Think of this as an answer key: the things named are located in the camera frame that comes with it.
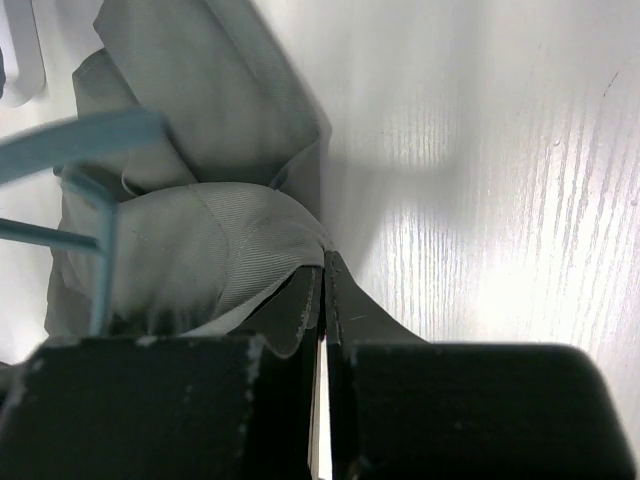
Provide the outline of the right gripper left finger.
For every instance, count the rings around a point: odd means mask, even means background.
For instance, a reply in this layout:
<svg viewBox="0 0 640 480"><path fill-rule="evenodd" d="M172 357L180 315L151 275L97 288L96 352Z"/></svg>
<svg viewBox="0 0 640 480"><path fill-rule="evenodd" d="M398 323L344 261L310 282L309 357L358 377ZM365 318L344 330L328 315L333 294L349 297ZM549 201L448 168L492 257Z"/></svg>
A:
<svg viewBox="0 0 640 480"><path fill-rule="evenodd" d="M55 339L9 371L5 479L314 479L323 272L231 333Z"/></svg>

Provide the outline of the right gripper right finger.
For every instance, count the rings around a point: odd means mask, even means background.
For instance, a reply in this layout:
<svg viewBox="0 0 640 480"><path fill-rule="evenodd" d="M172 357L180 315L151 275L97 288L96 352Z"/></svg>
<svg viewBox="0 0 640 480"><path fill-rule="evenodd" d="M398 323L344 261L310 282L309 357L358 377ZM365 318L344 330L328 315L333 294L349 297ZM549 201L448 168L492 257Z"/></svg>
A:
<svg viewBox="0 0 640 480"><path fill-rule="evenodd" d="M553 344L429 343L336 252L324 302L337 479L631 479L600 371Z"/></svg>

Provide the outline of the grey garment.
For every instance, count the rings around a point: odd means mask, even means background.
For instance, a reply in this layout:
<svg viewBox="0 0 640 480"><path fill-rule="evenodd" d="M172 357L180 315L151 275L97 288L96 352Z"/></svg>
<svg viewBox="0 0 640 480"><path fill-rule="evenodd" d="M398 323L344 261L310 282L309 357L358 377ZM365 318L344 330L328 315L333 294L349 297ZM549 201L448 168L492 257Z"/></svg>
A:
<svg viewBox="0 0 640 480"><path fill-rule="evenodd" d="M107 1L94 28L79 115L141 106L169 125L81 166L118 204L106 332L227 334L324 263L314 105L248 1Z"/></svg>

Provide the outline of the blue plastic hanger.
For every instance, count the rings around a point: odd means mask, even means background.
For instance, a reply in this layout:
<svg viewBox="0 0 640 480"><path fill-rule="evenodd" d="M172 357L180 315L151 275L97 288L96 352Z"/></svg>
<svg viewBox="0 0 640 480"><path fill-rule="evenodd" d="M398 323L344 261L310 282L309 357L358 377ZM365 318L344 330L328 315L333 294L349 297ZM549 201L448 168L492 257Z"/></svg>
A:
<svg viewBox="0 0 640 480"><path fill-rule="evenodd" d="M152 144L165 134L165 120L136 108L65 121L20 135L1 145L1 183L7 184L45 169L82 163L118 151ZM110 318L116 252L116 203L86 175L68 171L61 177L68 190L85 197L99 213L94 237L14 220L1 220L1 238L96 256L89 334L98 336Z"/></svg>

